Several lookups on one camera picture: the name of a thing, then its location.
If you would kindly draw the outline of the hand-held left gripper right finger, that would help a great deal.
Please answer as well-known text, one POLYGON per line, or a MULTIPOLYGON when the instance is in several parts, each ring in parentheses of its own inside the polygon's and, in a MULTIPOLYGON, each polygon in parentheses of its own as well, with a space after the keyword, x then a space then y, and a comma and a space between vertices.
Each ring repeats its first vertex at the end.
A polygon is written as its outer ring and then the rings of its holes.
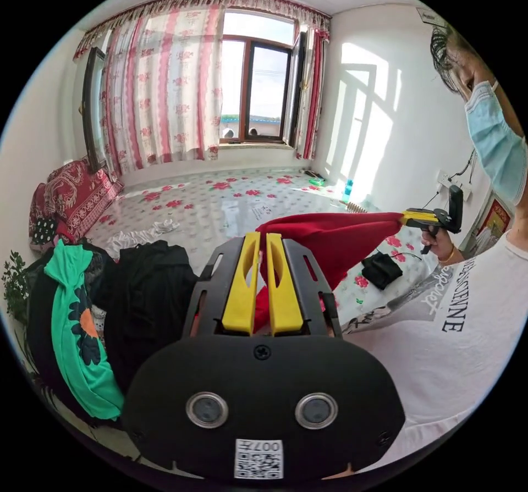
POLYGON ((266 236, 266 265, 271 332, 297 334, 304 320, 280 234, 266 236))

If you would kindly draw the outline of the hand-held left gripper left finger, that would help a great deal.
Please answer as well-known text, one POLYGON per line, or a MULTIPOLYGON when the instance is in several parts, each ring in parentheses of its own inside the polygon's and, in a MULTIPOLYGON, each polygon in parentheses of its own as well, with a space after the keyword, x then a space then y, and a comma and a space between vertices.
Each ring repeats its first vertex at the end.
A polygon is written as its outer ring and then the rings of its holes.
POLYGON ((254 329, 257 277, 251 270, 258 266, 260 233, 246 233, 236 259, 233 279, 222 317, 229 333, 251 334, 254 329))

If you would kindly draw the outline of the person's right hand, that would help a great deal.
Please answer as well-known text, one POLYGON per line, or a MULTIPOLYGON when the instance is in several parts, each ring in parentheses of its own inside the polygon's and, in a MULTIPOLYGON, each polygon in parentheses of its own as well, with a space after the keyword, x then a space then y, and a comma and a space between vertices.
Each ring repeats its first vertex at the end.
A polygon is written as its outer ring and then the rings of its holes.
POLYGON ((432 252, 441 263, 451 262, 456 254, 454 246, 448 232, 443 228, 438 228, 435 235, 431 233, 433 228, 429 228, 422 234, 422 242, 425 246, 430 247, 432 252))

